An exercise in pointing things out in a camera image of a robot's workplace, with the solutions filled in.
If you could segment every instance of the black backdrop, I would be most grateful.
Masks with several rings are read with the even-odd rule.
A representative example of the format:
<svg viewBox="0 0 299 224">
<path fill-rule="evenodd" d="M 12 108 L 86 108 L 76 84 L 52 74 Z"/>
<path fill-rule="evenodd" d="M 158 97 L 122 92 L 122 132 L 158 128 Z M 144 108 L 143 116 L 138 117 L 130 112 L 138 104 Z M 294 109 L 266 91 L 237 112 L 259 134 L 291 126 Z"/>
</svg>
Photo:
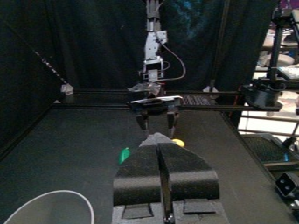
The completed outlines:
<svg viewBox="0 0 299 224">
<path fill-rule="evenodd" d="M 249 83 L 275 0 L 231 0 L 221 48 L 217 88 Z M 202 90 L 210 83 L 225 0 L 166 0 L 168 46 L 186 63 L 183 80 L 167 89 Z M 43 53 L 75 88 L 124 89 L 136 84 L 146 45 L 142 0 L 12 0 L 0 2 L 4 20 Z M 60 95 L 60 81 L 0 20 L 0 146 Z M 182 74 L 179 62 L 167 77 Z"/>
<path fill-rule="evenodd" d="M 218 88 L 237 90 L 249 82 L 270 24 L 274 0 L 231 1 L 221 50 Z M 223 0 L 166 0 L 162 12 L 168 46 L 182 57 L 187 75 L 168 89 L 202 90 L 210 83 L 221 33 Z M 127 88 L 136 84 L 146 46 L 142 0 L 52 1 L 70 82 L 76 88 Z M 182 74 L 172 64 L 168 77 Z"/>
</svg>

